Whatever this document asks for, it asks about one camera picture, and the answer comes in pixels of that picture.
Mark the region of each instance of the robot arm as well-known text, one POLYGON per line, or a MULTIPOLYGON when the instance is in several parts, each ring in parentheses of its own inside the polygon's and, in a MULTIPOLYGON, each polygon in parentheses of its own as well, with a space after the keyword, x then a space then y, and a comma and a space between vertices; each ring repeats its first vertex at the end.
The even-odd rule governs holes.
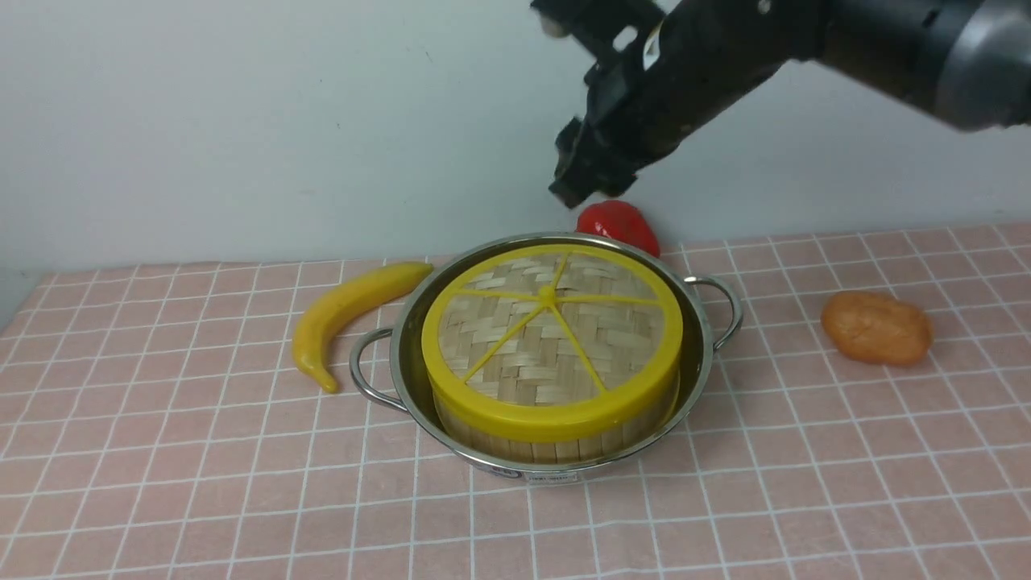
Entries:
POLYGON ((1031 0, 533 0, 596 59, 559 133, 567 207, 640 169, 772 76, 817 61, 963 132, 1031 123, 1031 0), (636 36, 619 49, 617 37, 636 36))

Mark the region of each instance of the toy banana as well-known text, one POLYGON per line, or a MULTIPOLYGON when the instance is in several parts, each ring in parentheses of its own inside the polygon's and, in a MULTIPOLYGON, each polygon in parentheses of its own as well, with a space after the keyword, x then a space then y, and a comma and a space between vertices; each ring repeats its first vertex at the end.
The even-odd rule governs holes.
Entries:
POLYGON ((432 264, 398 262, 343 281, 320 297, 294 331, 297 369, 324 391, 337 393, 339 385, 326 365, 333 339, 359 316, 411 293, 431 271, 432 264))

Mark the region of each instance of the metal pot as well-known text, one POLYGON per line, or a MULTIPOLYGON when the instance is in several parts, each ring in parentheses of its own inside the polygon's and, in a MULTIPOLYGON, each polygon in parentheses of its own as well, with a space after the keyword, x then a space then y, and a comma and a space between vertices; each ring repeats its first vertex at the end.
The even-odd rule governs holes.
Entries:
POLYGON ((692 275, 679 278, 665 264, 630 245, 612 239, 578 233, 540 233, 508 237, 473 248, 447 264, 437 268, 427 277, 405 303, 404 310, 393 328, 377 329, 366 334, 351 352, 351 376, 358 389, 374 403, 407 413, 419 425, 442 445, 473 467, 488 473, 507 478, 523 479, 533 483, 564 483, 578 481, 588 473, 600 470, 634 455, 650 447, 676 427, 694 407, 708 379, 714 353, 740 329, 741 305, 733 289, 716 277, 692 275), (497 253, 541 243, 577 243, 594 245, 619 251, 646 265, 669 283, 680 303, 684 316, 684 351, 680 355, 679 390, 674 413, 658 431, 643 441, 619 452, 590 462, 566 465, 538 465, 510 462, 471 449, 452 439, 443 430, 433 405, 433 393, 423 360, 420 335, 426 313, 437 296, 452 279, 468 269, 497 253), (694 293, 696 285, 711 285, 719 289, 730 302, 730 328, 719 339, 712 334, 702 310, 701 302, 694 293), (372 343, 391 339, 391 379, 398 397, 383 394, 362 376, 359 365, 362 353, 372 343))

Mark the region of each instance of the tiled countertop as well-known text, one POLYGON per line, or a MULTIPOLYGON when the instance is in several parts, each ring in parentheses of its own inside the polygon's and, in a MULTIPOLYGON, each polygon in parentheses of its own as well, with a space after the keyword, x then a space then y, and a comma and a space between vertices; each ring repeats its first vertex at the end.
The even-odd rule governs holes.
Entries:
MULTIPOLYGON (((337 396, 293 369, 291 322, 375 264, 53 276, 0 339, 0 578, 1027 578, 1031 225, 666 260, 747 306, 690 424, 603 477, 532 488, 368 404, 345 356, 337 396), (926 364, 828 348, 823 301, 857 286, 930 312, 926 364)), ((381 388, 385 353, 365 362, 381 388)))

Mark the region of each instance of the yellow plastic rim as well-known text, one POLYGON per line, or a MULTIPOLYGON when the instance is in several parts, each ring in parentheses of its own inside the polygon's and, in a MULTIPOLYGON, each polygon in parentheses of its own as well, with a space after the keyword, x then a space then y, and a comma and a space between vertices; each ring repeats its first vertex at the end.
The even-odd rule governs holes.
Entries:
POLYGON ((422 346, 426 369, 433 383, 434 393, 457 419, 472 429, 503 439, 530 443, 558 443, 597 436, 634 419, 645 409, 655 405, 665 395, 666 388, 669 387, 670 383, 676 377, 683 338, 684 319, 679 303, 676 301, 672 289, 651 268, 632 258, 610 249, 573 243, 555 243, 506 251, 489 258, 459 274, 458 277, 442 289, 433 305, 430 306, 423 326, 422 346), (464 287, 474 276, 486 270, 493 269, 503 262, 544 252, 559 252, 563 253, 565 258, 562 259, 559 265, 559 271, 556 272, 551 288, 542 287, 538 296, 491 293, 464 287), (556 298, 554 296, 555 285, 562 277, 562 269, 565 266, 566 259, 572 253, 602 259, 630 270, 647 283, 655 294, 656 300, 642 301, 630 297, 556 298), (579 353, 580 361, 588 369, 592 378, 595 379, 595 384, 600 387, 598 389, 599 396, 590 401, 577 402, 571 405, 527 407, 503 403, 470 388, 465 383, 468 380, 467 378, 457 377, 447 367, 443 353, 440 350, 438 338, 447 305, 451 304, 456 296, 461 295, 503 297, 538 304, 538 308, 534 309, 531 315, 524 317, 514 330, 506 334, 487 353, 484 361, 470 370, 468 373, 469 377, 474 375, 478 368, 505 341, 522 330, 534 316, 543 310, 551 310, 552 314, 555 315, 560 325, 565 329, 566 338, 570 340, 579 353), (619 388, 607 390, 604 385, 600 384, 600 380, 587 360, 586 354, 583 352, 583 349, 579 347, 578 341, 572 335, 569 328, 566 327, 565 320, 559 313, 557 308, 559 304, 575 302, 643 303, 655 305, 662 310, 665 327, 659 348, 652 356, 652 360, 644 366, 644 369, 629 381, 620 385, 619 388))

